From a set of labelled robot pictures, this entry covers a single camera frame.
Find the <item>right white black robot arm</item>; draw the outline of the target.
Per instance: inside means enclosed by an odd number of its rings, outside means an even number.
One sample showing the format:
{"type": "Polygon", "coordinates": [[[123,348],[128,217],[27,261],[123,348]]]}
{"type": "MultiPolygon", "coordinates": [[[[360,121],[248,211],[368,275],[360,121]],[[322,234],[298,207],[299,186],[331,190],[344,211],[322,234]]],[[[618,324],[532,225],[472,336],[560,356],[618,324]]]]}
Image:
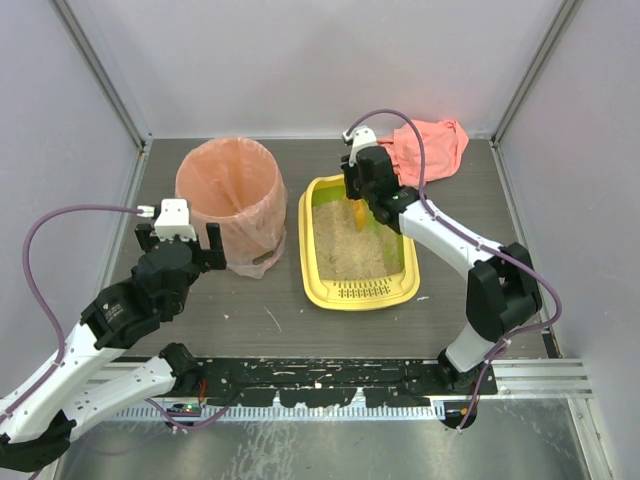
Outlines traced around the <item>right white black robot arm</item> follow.
{"type": "Polygon", "coordinates": [[[486,356],[541,309],[528,250],[475,234],[418,189],[402,186],[381,146],[343,156],[340,167],[348,199],[364,201],[378,223],[435,253],[466,280],[467,325],[437,362],[446,389],[469,385],[486,356]]]}

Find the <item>orange litter scoop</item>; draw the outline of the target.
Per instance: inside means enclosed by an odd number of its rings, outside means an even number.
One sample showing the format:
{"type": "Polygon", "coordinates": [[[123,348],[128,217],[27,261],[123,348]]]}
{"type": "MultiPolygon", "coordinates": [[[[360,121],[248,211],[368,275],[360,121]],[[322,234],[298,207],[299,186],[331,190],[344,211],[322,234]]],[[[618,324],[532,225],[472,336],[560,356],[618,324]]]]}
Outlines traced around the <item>orange litter scoop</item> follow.
{"type": "Polygon", "coordinates": [[[358,232],[362,232],[367,223],[367,206],[366,203],[362,200],[351,200],[350,205],[352,208],[355,227],[358,232]]]}

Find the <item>yellow green litter box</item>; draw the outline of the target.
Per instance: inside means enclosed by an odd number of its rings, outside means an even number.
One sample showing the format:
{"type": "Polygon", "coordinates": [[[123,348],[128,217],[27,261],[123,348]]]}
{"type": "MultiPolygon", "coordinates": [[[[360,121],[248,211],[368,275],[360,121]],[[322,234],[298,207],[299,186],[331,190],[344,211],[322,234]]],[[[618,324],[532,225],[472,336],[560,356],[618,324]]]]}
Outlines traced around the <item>yellow green litter box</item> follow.
{"type": "Polygon", "coordinates": [[[378,310],[409,301],[420,286],[414,242],[378,223],[343,177],[311,181],[298,204],[305,294],[327,310],[378,310]]]}

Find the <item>pink cloth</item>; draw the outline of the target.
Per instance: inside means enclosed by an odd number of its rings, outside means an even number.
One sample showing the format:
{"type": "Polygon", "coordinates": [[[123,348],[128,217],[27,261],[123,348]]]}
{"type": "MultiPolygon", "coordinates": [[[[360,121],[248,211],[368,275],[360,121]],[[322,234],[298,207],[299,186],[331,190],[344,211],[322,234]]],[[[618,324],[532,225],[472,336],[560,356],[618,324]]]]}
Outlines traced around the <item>pink cloth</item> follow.
{"type": "Polygon", "coordinates": [[[425,149],[426,167],[420,181],[421,156],[417,137],[408,124],[395,129],[391,135],[378,139],[389,154],[394,172],[403,186],[418,188],[453,176],[460,168],[469,137],[454,120],[436,123],[414,120],[425,149]]]}

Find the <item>cat litter sand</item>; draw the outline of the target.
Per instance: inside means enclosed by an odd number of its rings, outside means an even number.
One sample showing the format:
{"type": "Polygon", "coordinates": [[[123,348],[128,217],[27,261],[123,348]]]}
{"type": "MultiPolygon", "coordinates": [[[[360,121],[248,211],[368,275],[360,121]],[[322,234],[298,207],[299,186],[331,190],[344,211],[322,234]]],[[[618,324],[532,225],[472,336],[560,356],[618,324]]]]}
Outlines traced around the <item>cat litter sand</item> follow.
{"type": "Polygon", "coordinates": [[[402,270],[397,235],[377,222],[358,232],[348,200],[317,205],[312,212],[321,279],[368,280],[394,275],[402,270]]]}

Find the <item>bin with pink liner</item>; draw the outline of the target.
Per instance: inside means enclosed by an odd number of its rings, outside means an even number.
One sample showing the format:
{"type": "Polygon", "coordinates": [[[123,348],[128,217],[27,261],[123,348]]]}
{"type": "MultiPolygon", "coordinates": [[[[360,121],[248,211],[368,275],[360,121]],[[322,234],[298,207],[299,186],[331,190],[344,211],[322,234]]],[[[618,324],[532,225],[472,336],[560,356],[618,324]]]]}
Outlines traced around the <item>bin with pink liner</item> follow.
{"type": "Polygon", "coordinates": [[[261,143],[227,137],[191,150],[177,171],[175,196],[189,202],[199,235],[207,235],[208,223],[219,225],[234,273],[261,279],[284,253],[287,189],[261,143]]]}

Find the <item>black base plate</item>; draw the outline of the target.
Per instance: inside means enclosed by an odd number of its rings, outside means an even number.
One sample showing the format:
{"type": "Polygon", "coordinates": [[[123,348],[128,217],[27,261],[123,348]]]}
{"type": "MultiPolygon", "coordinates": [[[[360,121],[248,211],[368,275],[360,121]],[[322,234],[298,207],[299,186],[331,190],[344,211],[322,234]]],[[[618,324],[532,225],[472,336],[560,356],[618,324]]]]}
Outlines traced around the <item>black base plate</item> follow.
{"type": "Polygon", "coordinates": [[[432,396],[495,394],[493,371],[448,375],[440,365],[417,359],[201,358],[193,373],[179,380],[171,396],[203,397],[210,406],[286,408],[352,403],[362,392],[368,408],[428,406],[432,396]]]}

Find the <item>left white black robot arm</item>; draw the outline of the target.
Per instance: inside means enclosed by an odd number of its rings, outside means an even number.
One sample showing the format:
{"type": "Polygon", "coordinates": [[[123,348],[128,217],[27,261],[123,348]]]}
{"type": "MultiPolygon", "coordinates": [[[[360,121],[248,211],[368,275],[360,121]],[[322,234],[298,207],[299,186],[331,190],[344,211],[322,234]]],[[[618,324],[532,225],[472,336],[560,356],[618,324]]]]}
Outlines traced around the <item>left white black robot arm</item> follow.
{"type": "Polygon", "coordinates": [[[162,323],[181,314],[190,287],[227,261],[220,228],[206,226],[208,248],[197,239],[155,238],[140,224],[144,250],[128,278],[103,289],[82,312],[65,342],[1,402],[1,466],[32,473],[60,458],[86,431],[131,403],[174,391],[196,392],[202,368],[181,343],[170,343],[134,371],[90,388],[103,366],[121,357],[162,323]]]}

